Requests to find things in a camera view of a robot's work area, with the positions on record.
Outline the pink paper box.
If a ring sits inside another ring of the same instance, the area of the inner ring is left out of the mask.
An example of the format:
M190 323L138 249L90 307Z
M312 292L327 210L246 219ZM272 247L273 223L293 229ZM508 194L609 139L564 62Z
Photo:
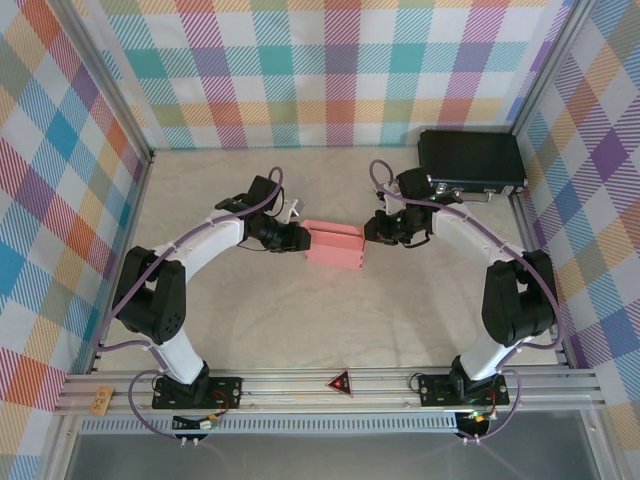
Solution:
M311 235L311 247L306 251L310 263L351 270L362 268L365 238L362 227L305 220L302 226Z

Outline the black carrying case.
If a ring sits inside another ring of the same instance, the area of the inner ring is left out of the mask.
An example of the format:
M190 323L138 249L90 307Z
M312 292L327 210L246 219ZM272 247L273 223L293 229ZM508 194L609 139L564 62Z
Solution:
M512 134L425 130L417 148L419 165L438 193L510 196L528 185Z

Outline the red triangular warning light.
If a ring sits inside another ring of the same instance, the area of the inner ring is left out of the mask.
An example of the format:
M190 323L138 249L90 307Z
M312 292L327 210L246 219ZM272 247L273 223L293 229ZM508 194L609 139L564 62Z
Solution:
M351 375L348 369L343 370L338 375L329 380L326 386L329 389L348 397L353 396Z

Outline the grey metal panel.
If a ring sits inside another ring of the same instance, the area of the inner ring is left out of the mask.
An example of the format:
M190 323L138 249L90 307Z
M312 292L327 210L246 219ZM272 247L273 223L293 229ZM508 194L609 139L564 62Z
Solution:
M180 447L151 435L83 435L64 480L602 480L583 446L447 436L222 436Z

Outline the small wooden tag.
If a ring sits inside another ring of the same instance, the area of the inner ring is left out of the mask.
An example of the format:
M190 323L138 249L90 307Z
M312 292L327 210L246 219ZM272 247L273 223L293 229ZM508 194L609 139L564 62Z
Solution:
M99 386L89 409L89 413L95 416L104 416L109 408L114 393L111 386Z

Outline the aluminium side rail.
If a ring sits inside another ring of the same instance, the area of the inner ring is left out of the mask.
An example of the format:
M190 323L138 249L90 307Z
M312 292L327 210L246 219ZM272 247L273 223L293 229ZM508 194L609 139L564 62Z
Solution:
M131 208L129 209L129 213L126 215L123 234L120 235L116 240L116 257L110 270L110 276L108 277L109 282L107 286L109 287L109 289L106 290L105 293L99 298L99 315L96 316L96 320L91 320L89 322L89 325L86 329L86 335L91 335L91 337L89 338L90 342L88 343L87 347L78 354L76 365L74 366L75 373L93 373L96 370L96 368L94 367L95 361L100 359L102 356L102 354L96 350L96 345L100 346L106 342L109 331L109 327L102 326L102 322L111 310L119 275L124 264L124 257L127 251L132 247L132 242L136 232L137 223L144 203L146 189L149 184L155 159L156 152L152 152L150 159L143 162L141 177L138 186L131 190Z
M509 204L515 217L515 222L518 228L518 232L523 243L523 246L527 250L540 249L540 243L536 237L533 223L528 215L528 211L525 205L524 196L521 193L511 195L509 197ZM555 356L557 363L561 367L573 369L573 353L566 347L565 341L559 341L558 325L554 325L549 330L550 339L556 342Z

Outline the aluminium front rail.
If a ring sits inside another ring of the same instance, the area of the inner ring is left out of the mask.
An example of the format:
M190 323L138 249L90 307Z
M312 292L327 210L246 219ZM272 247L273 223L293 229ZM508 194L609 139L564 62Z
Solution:
M604 393L595 372L565 366L515 366L520 378L506 377L511 398L520 393L520 411L600 409ZM353 368L353 395L330 389L336 370L262 369L215 371L214 376L243 379L239 413L391 413L419 411L420 400L408 386L410 368ZM56 415L87 414L101 386L111 387L108 415L131 411L128 388L131 371L71 375L63 385Z

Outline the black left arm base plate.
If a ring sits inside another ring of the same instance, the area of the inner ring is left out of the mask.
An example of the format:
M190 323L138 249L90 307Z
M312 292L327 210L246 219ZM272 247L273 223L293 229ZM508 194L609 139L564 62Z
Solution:
M154 410L238 409L242 395L240 377L202 377L186 385L162 376L152 387Z

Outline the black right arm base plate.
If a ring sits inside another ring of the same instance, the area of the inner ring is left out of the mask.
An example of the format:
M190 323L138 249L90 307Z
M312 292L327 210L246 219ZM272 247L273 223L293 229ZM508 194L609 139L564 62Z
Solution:
M417 391L422 407L507 406L508 388L502 375L485 380L452 380L449 375L417 377Z

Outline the aluminium frame post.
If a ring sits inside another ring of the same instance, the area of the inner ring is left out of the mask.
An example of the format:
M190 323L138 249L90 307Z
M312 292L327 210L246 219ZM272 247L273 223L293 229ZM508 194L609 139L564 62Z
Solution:
M87 71L109 103L114 116L119 121L127 137L142 155L145 162L152 164L154 149L144 136L142 129L117 86L116 80L72 1L46 0L46 2L69 36Z
M533 121L536 110L552 85L571 48L600 0L572 0L570 9L560 24L554 41L548 48L540 70L534 77L528 94L524 97L509 132L514 136L523 134Z

